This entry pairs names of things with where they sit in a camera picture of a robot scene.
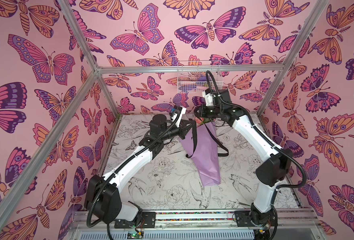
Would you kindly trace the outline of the pink fake rose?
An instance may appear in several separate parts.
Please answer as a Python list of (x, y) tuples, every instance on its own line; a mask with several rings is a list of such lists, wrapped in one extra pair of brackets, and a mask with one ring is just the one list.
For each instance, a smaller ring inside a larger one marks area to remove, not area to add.
[(205, 124), (205, 119), (204, 118), (195, 117), (195, 122), (197, 123), (197, 126), (201, 126), (201, 125)]

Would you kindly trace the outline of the black ribbon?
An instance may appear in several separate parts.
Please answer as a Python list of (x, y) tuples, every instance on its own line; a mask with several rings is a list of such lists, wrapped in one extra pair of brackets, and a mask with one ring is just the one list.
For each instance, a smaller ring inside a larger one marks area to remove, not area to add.
[(229, 150), (217, 138), (216, 128), (212, 123), (193, 127), (181, 144), (186, 151), (186, 157), (193, 160), (217, 160), (228, 157)]

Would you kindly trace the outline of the pink purple wrapping paper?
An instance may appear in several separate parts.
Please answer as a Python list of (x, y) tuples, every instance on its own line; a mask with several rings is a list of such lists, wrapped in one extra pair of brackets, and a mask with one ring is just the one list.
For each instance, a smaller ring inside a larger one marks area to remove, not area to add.
[(218, 144), (212, 138), (216, 136), (215, 126), (207, 123), (197, 128), (196, 149), (194, 149), (193, 131), (189, 131), (185, 139), (180, 139), (187, 155), (194, 162), (204, 187), (221, 183)]

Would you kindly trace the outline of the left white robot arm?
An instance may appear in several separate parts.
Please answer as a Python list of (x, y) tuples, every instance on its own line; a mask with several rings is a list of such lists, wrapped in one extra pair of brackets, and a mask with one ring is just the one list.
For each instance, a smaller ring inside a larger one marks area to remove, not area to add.
[(122, 202), (120, 194), (134, 175), (162, 151), (166, 140), (184, 139), (196, 127), (195, 121), (183, 119), (185, 112), (186, 108), (175, 107), (169, 118), (163, 114), (153, 116), (148, 132), (134, 152), (110, 172), (90, 179), (84, 202), (87, 227), (114, 221), (136, 227), (142, 222), (142, 208)]

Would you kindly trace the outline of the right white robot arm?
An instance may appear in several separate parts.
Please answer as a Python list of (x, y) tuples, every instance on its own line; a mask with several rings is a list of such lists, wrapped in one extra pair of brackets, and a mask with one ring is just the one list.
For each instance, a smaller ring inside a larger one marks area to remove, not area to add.
[[(294, 159), (290, 149), (284, 149), (276, 144), (254, 123), (244, 107), (232, 103), (227, 90), (214, 91), (208, 88), (202, 92), (202, 96), (205, 102), (195, 108), (195, 116), (200, 119), (221, 119), (241, 134), (262, 160), (262, 164), (256, 169), (259, 180), (257, 196), (251, 204), (246, 224), (262, 229), (266, 229), (269, 224), (276, 225), (278, 214), (274, 203), (277, 193), (281, 188), (303, 187), (308, 179), (304, 168)], [(302, 176), (296, 185), (283, 183), (291, 164), (299, 168)]]

